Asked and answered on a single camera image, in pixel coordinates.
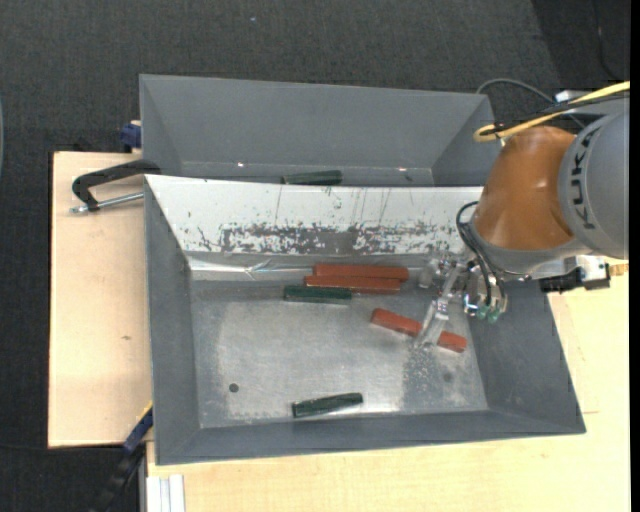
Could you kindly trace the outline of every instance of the dark carpet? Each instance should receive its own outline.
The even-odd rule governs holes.
[[[48,152],[122,151],[138,74],[465,92],[508,77],[553,94],[629,78],[630,12],[630,0],[0,2],[0,511],[84,510],[117,463],[115,450],[44,450]],[[489,94],[498,117],[544,105]],[[119,507],[134,503],[131,490]]]

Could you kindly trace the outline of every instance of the kuka logo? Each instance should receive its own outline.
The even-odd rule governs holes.
[[[582,148],[584,148],[584,150],[582,151],[582,153],[576,153],[576,156],[573,159],[573,169],[571,169],[571,176],[575,176],[575,178],[573,178],[571,180],[571,186],[574,188],[574,191],[576,192],[576,196],[573,198],[573,205],[575,207],[576,210],[576,215],[578,217],[580,217],[582,219],[582,226],[585,229],[595,229],[595,225],[593,225],[591,222],[589,222],[589,210],[587,209],[587,205],[584,204],[584,193],[583,193],[583,180],[584,180],[584,174],[583,174],[583,166],[582,166],[582,161],[584,160],[585,156],[587,156],[587,153],[589,151],[589,144],[591,143],[591,138],[593,137],[593,135],[600,129],[600,127],[595,128],[594,130],[592,130],[591,132],[587,133],[587,135],[584,136],[584,138],[582,139],[582,142],[580,143],[580,146],[582,146]]]

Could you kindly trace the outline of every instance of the gray bin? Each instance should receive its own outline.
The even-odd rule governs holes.
[[[499,149],[471,140],[491,121],[485,97],[167,77],[141,84],[145,158],[163,174],[201,178],[145,183],[159,464],[584,432],[534,283],[510,285],[509,311],[495,325],[452,305],[447,328],[467,338],[463,354],[423,350],[368,323],[375,307],[420,319],[432,299],[416,286],[421,266],[461,250],[454,212],[477,198]],[[345,186],[218,181],[278,183],[283,168],[339,168]],[[256,226],[278,240],[292,226],[315,230],[321,243],[304,253],[288,243],[229,244],[229,232],[255,235]],[[383,234],[363,249],[371,232]],[[346,307],[282,301],[284,285],[327,260],[402,264],[411,278],[398,295]],[[362,392],[364,403],[292,417],[293,401],[336,392]]]

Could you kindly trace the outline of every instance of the orange block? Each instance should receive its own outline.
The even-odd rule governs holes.
[[[458,334],[442,331],[438,339],[438,346],[453,350],[454,352],[464,352],[467,348],[467,340]]]
[[[420,331],[422,330],[422,324],[420,322],[382,308],[376,308],[373,310],[371,323],[401,332],[402,334],[408,334],[413,337],[420,334]]]
[[[336,265],[318,263],[313,267],[314,276],[347,276],[375,277],[379,279],[398,279],[404,282],[409,279],[406,267],[380,267],[378,265]]]
[[[304,278],[304,284],[325,288],[348,288],[356,293],[392,294],[400,291],[399,279],[378,279],[372,277],[306,276]]]

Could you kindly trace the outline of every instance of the dark green bar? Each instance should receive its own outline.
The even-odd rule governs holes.
[[[316,416],[327,414],[345,407],[353,407],[362,403],[362,394],[344,393],[343,395],[326,396],[305,400],[304,402],[294,402],[292,405],[293,417],[303,418],[305,416]]]
[[[317,302],[323,304],[347,304],[351,290],[346,288],[323,288],[289,285],[284,287],[284,300],[290,302]]]
[[[318,171],[301,174],[290,174],[282,177],[285,185],[340,185],[342,171]]]

